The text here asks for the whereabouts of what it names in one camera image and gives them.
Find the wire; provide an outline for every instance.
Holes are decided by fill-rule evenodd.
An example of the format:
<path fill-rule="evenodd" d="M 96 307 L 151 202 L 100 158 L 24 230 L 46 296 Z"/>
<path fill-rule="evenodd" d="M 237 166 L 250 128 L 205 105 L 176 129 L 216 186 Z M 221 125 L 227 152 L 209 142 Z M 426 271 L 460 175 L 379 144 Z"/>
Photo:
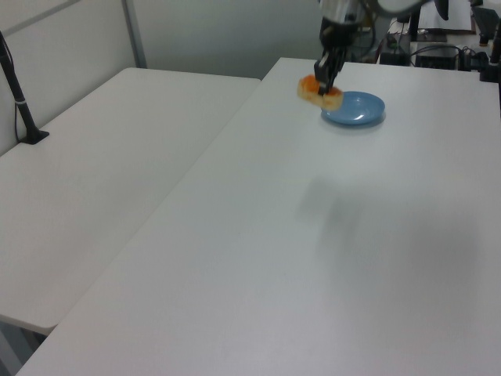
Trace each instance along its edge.
<path fill-rule="evenodd" d="M 397 43 L 398 50 L 401 50 L 401 49 L 402 49 L 402 48 L 400 47 L 400 41 L 402 40 L 402 36 L 403 36 L 403 34 L 404 34 L 404 26 L 405 26 L 405 24 L 403 23 L 403 24 L 402 24 L 402 29 L 400 30 L 400 36 L 398 37 L 398 43 Z"/>
<path fill-rule="evenodd" d="M 19 136 L 17 135 L 17 103 L 14 103 L 14 134 L 16 135 L 17 143 L 19 143 Z"/>
<path fill-rule="evenodd" d="M 7 45 L 7 42 L 5 41 L 5 39 L 2 40 L 2 44 L 5 46 L 5 49 L 7 50 L 7 53 L 9 54 L 9 60 L 10 60 L 10 63 L 13 65 L 13 71 L 14 71 L 13 55 L 12 55 L 12 53 L 10 53 L 9 46 Z"/>
<path fill-rule="evenodd" d="M 14 58 L 13 58 L 12 53 L 10 53 L 9 46 L 7 45 L 7 42 L 5 41 L 5 39 L 2 40 L 2 44 L 5 46 L 5 49 L 7 50 L 7 54 L 9 55 L 9 60 L 13 66 L 13 71 L 14 71 L 15 70 Z M 19 143 L 20 142 L 19 136 L 17 135 L 17 103 L 16 103 L 16 99 L 14 99 L 14 135 L 16 136 L 17 143 Z"/>
<path fill-rule="evenodd" d="M 397 22 L 398 20 L 395 20 L 393 21 L 392 23 L 390 23 L 390 26 L 388 26 L 388 32 L 386 34 L 390 34 L 390 29 L 393 25 L 395 25 L 395 22 Z"/>
<path fill-rule="evenodd" d="M 373 18 L 372 13 L 370 12 L 369 7 L 363 0 L 359 0 L 360 5 L 363 7 L 363 10 L 365 11 L 366 15 L 369 16 L 370 19 L 370 29 L 372 31 L 372 39 L 370 41 L 370 46 L 362 53 L 360 54 L 359 59 L 363 58 L 365 55 L 367 55 L 371 49 L 373 49 L 374 45 L 376 44 L 376 26 L 375 22 L 377 20 L 377 16 Z"/>
<path fill-rule="evenodd" d="M 422 52 L 434 51 L 436 49 L 457 49 L 459 52 L 462 52 L 462 50 L 455 45 L 429 45 L 427 47 L 423 47 L 422 49 L 418 49 L 417 51 L 411 53 L 409 56 L 415 56 Z"/>

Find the blue dish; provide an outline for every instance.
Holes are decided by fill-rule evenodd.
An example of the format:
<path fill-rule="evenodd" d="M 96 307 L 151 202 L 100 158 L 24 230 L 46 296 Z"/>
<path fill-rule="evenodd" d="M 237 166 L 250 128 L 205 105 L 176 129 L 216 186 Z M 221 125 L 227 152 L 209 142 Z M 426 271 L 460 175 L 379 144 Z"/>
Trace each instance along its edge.
<path fill-rule="evenodd" d="M 383 113 L 383 100 L 367 92 L 345 92 L 339 110 L 322 110 L 325 119 L 343 125 L 368 124 L 379 120 Z"/>

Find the gray wall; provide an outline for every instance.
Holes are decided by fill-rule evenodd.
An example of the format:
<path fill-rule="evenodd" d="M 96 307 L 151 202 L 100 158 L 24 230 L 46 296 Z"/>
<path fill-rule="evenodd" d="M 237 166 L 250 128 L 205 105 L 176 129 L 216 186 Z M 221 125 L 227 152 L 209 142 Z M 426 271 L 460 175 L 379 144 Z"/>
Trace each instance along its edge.
<path fill-rule="evenodd" d="M 316 0 L 129 0 L 148 68 L 263 78 L 281 57 L 316 59 Z"/>
<path fill-rule="evenodd" d="M 6 2 L 2 14 L 13 15 L 27 3 L 2 1 Z M 22 28 L 17 30 L 16 25 L 8 22 L 11 19 L 3 16 L 0 30 L 7 31 L 5 39 L 17 77 L 39 128 L 122 69 L 135 66 L 121 0 L 80 0 L 23 27 L 29 21 L 25 18 L 20 18 Z M 13 106 L 13 96 L 2 72 L 0 155 L 16 144 Z M 18 128 L 23 135 L 22 121 Z"/>

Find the orange food item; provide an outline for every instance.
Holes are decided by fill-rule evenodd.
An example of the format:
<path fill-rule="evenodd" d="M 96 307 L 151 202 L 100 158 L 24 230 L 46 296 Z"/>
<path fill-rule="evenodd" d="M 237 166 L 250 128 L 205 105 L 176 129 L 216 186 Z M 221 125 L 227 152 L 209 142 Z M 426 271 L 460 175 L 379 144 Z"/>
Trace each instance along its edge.
<path fill-rule="evenodd" d="M 338 110 L 343 104 L 343 92 L 338 88 L 330 88 L 329 92 L 323 96 L 319 95 L 320 83 L 316 81 L 315 76 L 310 74 L 297 84 L 297 94 L 318 107 L 325 110 Z"/>

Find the white table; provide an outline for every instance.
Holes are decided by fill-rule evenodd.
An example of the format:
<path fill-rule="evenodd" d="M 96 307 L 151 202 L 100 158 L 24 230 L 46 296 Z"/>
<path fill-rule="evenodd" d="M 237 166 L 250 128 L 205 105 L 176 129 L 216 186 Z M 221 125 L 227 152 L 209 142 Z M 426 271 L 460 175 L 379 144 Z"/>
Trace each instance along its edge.
<path fill-rule="evenodd" d="M 20 376 L 499 375 L 497 85 L 346 64 L 387 104 L 346 129 L 296 97 L 312 67 L 276 64 Z"/>
<path fill-rule="evenodd" d="M 258 82 L 127 69 L 0 157 L 0 320 L 48 334 Z"/>

